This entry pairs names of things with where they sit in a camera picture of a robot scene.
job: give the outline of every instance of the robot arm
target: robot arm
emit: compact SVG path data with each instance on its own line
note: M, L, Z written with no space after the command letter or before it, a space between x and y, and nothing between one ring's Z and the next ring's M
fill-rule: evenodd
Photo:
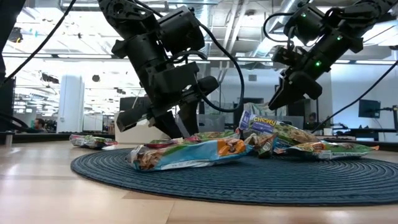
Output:
M307 94L316 100L322 87L315 81L347 51L363 49L361 38L398 2L398 0L361 0L345 8L332 8L322 13L312 3L302 6L289 19L284 34L296 36L304 44L320 40L307 52L302 48L289 50L279 47L272 61L287 66L282 71L280 85L269 103L274 110L303 99Z
M179 116L187 131L197 133L198 102L217 89L218 82L212 76L197 80L199 68L195 62L174 66L175 59L188 54L206 58L197 51L205 41L193 11L183 6L157 20L154 12L141 7L139 1L98 2L108 23L124 39L116 41L112 53L129 58L148 96L143 104L119 114L116 124L120 131L147 118L171 138L180 138L182 134L170 111L179 105ZM169 58L166 51L173 56Z

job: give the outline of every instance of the wooden table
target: wooden table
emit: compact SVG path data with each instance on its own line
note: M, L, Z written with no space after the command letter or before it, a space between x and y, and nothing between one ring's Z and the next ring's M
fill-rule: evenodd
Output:
M69 142L0 147L0 223L12 224L390 224L398 205L261 207L196 202L140 194L83 179L70 162L90 149ZM398 162L396 152L372 158Z

